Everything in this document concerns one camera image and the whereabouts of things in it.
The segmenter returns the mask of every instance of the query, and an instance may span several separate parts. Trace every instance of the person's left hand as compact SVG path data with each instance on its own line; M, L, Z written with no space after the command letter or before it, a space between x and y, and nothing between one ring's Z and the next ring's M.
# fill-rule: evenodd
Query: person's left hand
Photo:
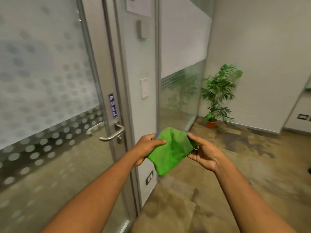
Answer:
M165 140L156 139L152 140L155 134L149 134L142 136L136 145L129 151L136 158L136 163L134 166L139 166L145 160L146 156L150 154L156 146L164 145Z

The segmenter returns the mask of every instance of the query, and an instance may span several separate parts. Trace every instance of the stone tile floor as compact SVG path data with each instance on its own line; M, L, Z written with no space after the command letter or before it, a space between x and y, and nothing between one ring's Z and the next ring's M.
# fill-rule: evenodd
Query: stone tile floor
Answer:
M311 232L311 136L273 135L234 125L190 131L212 141L297 232ZM131 233L239 232L215 175L185 158L163 176Z

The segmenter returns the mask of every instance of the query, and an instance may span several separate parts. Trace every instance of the hand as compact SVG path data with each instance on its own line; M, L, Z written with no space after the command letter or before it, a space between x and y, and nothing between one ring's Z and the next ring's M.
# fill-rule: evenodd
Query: hand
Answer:
M166 140L162 139L152 140L154 136L155 134L142 136L137 144L129 151L129 153L132 153L136 158L134 166L141 165L146 156L150 154L156 146L164 145L166 143Z
M207 170L215 172L217 161L219 158L224 157L224 154L216 148L212 142L204 140L193 134L188 134L188 137L198 144L198 150L193 150L188 157L197 161L202 167Z

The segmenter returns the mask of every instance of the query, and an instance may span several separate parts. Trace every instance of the forearm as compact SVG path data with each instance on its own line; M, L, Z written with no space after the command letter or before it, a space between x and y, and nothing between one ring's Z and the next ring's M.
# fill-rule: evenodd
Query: forearm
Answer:
M101 232L135 161L126 153L72 198L42 233Z
M225 156L217 160L215 174L241 232L295 232Z

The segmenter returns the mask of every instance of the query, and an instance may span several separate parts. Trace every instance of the terracotta pot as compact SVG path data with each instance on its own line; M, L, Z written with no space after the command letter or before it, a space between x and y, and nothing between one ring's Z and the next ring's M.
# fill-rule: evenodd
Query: terracotta pot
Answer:
M214 128L216 126L216 121L215 122L207 121L206 126L208 128Z

